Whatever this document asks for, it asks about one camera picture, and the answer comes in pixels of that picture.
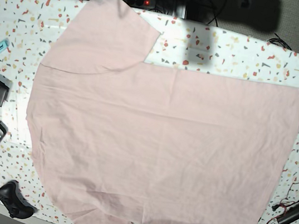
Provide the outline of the power strip with red light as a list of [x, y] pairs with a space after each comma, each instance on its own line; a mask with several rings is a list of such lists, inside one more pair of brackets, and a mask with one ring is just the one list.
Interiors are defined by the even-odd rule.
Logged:
[[136, 8], [153, 9], [156, 6], [155, 0], [126, 0], [127, 4]]

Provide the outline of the black game controller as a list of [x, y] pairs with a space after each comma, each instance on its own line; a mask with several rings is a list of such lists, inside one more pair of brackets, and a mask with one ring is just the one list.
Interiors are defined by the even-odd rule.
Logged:
[[27, 219], [37, 212], [19, 190], [17, 181], [12, 180], [0, 187], [0, 201], [6, 207], [11, 218]]

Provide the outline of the pink T-shirt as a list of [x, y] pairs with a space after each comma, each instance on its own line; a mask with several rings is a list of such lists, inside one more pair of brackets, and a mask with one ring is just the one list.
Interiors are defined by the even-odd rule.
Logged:
[[74, 224], [257, 224], [299, 129], [299, 88], [146, 64], [159, 32], [91, 0], [41, 61], [33, 164]]

